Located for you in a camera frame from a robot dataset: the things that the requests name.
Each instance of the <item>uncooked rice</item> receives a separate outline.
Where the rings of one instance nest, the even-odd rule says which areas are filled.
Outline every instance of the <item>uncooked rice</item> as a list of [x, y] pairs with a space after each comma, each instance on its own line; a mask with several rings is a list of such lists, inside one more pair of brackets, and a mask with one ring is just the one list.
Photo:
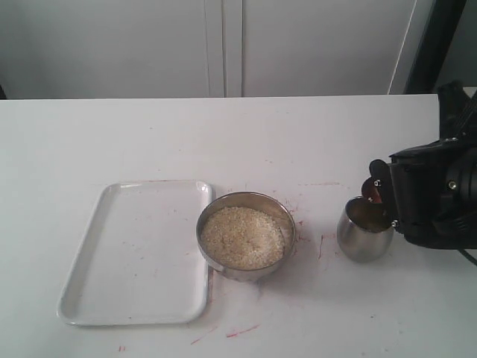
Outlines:
[[233, 269], [254, 270], [283, 257], [285, 242], [273, 218], [247, 207], [225, 207], [204, 225], [201, 241], [208, 255]]

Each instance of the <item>table surface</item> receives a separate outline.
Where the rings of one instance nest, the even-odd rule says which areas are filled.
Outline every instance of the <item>table surface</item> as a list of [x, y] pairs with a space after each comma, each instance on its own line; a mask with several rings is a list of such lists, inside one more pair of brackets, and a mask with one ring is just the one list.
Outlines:
[[[335, 226], [368, 163], [438, 135], [435, 95], [0, 101], [3, 357], [474, 357], [477, 271], [395, 235], [367, 265]], [[200, 179], [292, 210], [296, 254], [264, 283], [217, 274], [186, 325], [78, 328], [55, 310], [104, 187]]]

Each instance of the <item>cable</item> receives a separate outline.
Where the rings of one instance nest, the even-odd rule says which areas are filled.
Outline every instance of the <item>cable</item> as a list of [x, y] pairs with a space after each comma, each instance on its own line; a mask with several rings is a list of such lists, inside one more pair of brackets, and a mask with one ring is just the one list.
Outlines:
[[458, 248], [457, 251], [459, 251], [462, 256], [464, 256], [466, 259], [468, 259], [471, 263], [477, 266], [477, 259], [469, 254], [467, 251], [465, 251], [463, 248]]

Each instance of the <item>white tray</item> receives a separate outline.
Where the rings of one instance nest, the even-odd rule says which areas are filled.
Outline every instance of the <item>white tray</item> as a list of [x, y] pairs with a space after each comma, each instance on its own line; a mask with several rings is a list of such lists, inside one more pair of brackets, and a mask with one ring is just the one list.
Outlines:
[[207, 265], [195, 225], [211, 201], [200, 181], [108, 186], [57, 314], [67, 324], [185, 323], [206, 306]]

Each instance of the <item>screw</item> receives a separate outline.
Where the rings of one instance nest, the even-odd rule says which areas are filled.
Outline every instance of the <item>screw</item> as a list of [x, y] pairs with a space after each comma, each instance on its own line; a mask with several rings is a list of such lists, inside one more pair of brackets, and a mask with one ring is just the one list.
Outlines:
[[457, 188], [457, 183], [451, 180], [450, 182], [447, 183], [447, 186], [449, 187], [449, 189], [455, 190]]

